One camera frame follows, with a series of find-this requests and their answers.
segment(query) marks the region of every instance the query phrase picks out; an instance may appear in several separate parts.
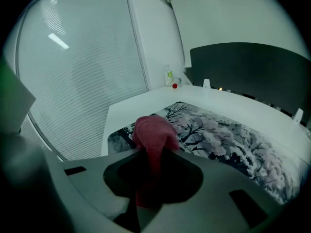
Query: black slot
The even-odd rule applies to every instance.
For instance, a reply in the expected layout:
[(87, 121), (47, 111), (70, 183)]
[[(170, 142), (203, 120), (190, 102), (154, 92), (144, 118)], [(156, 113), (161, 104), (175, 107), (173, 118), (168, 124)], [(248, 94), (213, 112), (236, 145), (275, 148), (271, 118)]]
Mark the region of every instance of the black slot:
[[(200, 189), (203, 181), (203, 173), (198, 166), (167, 149), (162, 152), (161, 171), (158, 193), (163, 203), (188, 200)], [(149, 178), (145, 150), (109, 165), (104, 171), (104, 181), (111, 191), (127, 198)]]
[(72, 175), (72, 174), (81, 173), (83, 171), (86, 171), (86, 169), (83, 166), (77, 166), (77, 167), (74, 167), (74, 168), (66, 169), (64, 171), (65, 171), (66, 175), (69, 176), (69, 175)]

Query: pink towel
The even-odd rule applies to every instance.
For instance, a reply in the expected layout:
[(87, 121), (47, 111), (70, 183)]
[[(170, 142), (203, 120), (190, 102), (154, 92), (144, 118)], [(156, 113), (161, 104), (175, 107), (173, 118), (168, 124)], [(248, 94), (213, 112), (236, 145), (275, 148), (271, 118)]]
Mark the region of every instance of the pink towel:
[(178, 150), (176, 131), (160, 116), (143, 116), (137, 119), (132, 135), (138, 149), (146, 149), (151, 179), (136, 191), (136, 204), (140, 207), (157, 207), (161, 204), (158, 185), (161, 178), (163, 148)]

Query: bottle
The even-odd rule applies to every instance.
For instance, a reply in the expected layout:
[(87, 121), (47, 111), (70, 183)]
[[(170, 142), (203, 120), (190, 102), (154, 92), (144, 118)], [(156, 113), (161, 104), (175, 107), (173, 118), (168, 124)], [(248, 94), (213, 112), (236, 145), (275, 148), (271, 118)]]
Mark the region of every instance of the bottle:
[(173, 81), (173, 72), (170, 69), (170, 65), (165, 65), (166, 71), (165, 71), (165, 83), (166, 85), (170, 85)]
[(174, 78), (172, 81), (172, 87), (173, 89), (177, 89), (181, 86), (181, 78)]

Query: white wall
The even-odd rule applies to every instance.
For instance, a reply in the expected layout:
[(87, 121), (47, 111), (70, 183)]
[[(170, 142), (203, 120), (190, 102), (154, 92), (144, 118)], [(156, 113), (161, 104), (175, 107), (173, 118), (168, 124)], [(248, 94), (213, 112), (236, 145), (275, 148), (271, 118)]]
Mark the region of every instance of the white wall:
[(295, 23), (277, 0), (171, 0), (186, 63), (190, 49), (226, 42), (281, 47), (310, 59)]
[(181, 77), (184, 54), (173, 9), (160, 0), (129, 0), (149, 89), (165, 86), (165, 64)]

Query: tree print fabric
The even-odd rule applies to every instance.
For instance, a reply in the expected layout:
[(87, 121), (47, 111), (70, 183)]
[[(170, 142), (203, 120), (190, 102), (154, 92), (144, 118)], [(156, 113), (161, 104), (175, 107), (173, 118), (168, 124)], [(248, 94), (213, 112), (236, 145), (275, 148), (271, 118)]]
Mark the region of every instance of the tree print fabric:
[[(262, 186), (280, 204), (299, 194), (310, 166), (267, 136), (216, 113), (177, 102), (154, 115), (176, 129), (180, 150), (228, 164)], [(108, 153), (136, 147), (135, 123), (112, 133)]]

